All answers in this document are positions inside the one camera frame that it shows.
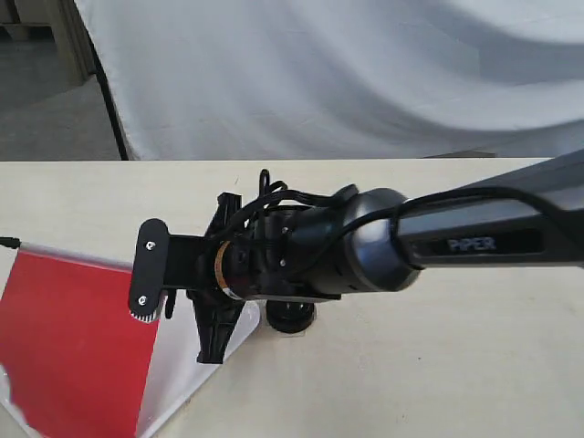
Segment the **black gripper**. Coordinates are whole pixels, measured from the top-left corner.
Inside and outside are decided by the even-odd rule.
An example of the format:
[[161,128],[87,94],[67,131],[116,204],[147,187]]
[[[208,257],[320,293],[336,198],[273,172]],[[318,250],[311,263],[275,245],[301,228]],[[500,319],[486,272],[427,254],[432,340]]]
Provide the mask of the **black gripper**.
[[339,207],[268,207],[228,228],[242,208],[240,194],[223,192],[204,234],[211,240],[212,285],[194,290],[200,351],[197,362],[223,364],[243,301],[301,303],[339,300],[337,258],[308,262],[340,229]]

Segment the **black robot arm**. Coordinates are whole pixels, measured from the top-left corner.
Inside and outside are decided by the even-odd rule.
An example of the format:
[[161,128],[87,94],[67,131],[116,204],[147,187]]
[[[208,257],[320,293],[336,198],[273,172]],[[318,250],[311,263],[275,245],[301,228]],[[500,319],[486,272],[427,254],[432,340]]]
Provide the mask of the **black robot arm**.
[[583,154],[575,151],[456,189],[409,199],[346,186],[330,196],[259,176],[258,196],[220,202],[190,294],[198,361],[220,364],[247,301],[297,333],[319,302],[398,292],[429,267],[581,266]]

